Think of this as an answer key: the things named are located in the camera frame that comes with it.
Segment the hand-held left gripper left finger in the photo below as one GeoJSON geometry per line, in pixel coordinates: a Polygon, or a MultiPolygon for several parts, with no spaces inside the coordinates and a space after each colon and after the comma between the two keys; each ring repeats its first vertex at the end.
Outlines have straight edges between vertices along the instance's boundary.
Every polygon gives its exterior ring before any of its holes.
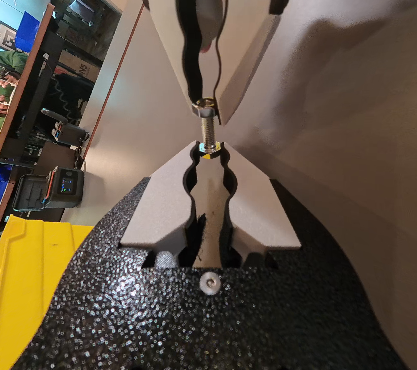
{"type": "Polygon", "coordinates": [[[197,184],[199,145],[193,141],[150,176],[121,238],[122,248],[148,250],[148,267],[156,267],[159,254],[189,268],[198,257],[206,215],[197,215],[190,193],[197,184]]]}

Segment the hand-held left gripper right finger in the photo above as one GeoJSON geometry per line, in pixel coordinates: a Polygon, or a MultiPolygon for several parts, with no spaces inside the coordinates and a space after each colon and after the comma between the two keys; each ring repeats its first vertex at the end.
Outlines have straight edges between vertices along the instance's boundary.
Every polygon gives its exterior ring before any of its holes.
{"type": "Polygon", "coordinates": [[[222,143],[220,159],[229,193],[219,237],[222,267],[239,268],[249,257],[300,249],[270,178],[230,144],[222,143]]]}

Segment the silver hex nut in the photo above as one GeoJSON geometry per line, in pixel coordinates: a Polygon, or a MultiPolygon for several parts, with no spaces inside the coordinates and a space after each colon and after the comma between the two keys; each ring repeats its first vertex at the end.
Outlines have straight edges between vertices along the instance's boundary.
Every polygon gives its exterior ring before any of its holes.
{"type": "Polygon", "coordinates": [[[214,147],[208,148],[205,146],[205,143],[200,143],[198,154],[201,158],[206,160],[211,160],[219,157],[222,152],[221,143],[216,142],[214,147]]]}

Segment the silver hex bolt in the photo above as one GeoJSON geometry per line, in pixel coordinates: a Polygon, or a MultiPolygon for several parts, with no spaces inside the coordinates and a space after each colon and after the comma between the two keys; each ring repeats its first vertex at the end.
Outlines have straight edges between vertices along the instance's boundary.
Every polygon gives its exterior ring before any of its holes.
{"type": "Polygon", "coordinates": [[[214,119],[217,116],[216,103],[213,98],[201,98],[192,105],[193,113],[201,120],[203,143],[208,148],[216,143],[214,119]]]}

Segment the cardboard box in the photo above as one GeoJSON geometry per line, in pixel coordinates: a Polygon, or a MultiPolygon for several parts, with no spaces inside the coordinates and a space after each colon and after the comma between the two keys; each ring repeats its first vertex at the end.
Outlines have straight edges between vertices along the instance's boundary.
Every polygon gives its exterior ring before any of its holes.
{"type": "Polygon", "coordinates": [[[61,51],[59,62],[91,82],[96,82],[101,70],[96,65],[88,63],[65,50],[61,51]]]}

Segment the black handheld device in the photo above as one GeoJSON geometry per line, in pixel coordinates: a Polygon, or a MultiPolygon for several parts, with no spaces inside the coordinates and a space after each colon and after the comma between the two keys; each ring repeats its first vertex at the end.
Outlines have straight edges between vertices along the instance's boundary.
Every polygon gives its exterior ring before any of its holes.
{"type": "Polygon", "coordinates": [[[80,147],[90,137],[88,131],[71,124],[66,117],[46,108],[41,109],[40,112],[55,120],[55,126],[51,130],[51,135],[57,143],[80,147]]]}

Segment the black case with display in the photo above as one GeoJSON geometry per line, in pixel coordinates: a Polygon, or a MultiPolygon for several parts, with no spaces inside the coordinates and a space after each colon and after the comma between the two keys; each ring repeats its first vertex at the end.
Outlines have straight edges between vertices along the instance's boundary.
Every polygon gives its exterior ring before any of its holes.
{"type": "Polygon", "coordinates": [[[23,175],[13,200],[16,212],[70,209],[82,200],[85,173],[79,169],[55,167],[47,176],[23,175]]]}

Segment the blue plastic bin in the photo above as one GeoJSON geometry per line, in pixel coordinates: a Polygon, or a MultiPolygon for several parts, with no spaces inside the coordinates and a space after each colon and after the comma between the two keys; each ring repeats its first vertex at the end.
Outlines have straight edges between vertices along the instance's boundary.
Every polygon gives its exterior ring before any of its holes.
{"type": "Polygon", "coordinates": [[[17,168],[10,164],[0,165],[0,202],[1,204],[8,203],[15,187],[17,168]]]}
{"type": "Polygon", "coordinates": [[[24,12],[18,30],[15,34],[15,47],[25,53],[32,50],[40,21],[28,12],[24,12]]]}

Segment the yellow plastic bin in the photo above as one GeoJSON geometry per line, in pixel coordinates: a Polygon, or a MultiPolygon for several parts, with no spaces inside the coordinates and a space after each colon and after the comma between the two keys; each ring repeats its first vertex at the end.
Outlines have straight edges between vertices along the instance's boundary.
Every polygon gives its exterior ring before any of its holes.
{"type": "Polygon", "coordinates": [[[93,226],[11,215],[0,240],[0,368],[34,337],[71,258],[93,226]]]}

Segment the black desk with brown edge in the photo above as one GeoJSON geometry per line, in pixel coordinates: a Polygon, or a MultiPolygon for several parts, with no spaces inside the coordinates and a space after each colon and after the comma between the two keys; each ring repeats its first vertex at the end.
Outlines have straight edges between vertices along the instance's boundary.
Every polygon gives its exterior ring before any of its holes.
{"type": "Polygon", "coordinates": [[[54,6],[48,3],[22,76],[10,97],[0,133],[1,164],[35,166],[24,163],[22,156],[65,45],[65,39],[56,33],[53,12],[54,6]]]}

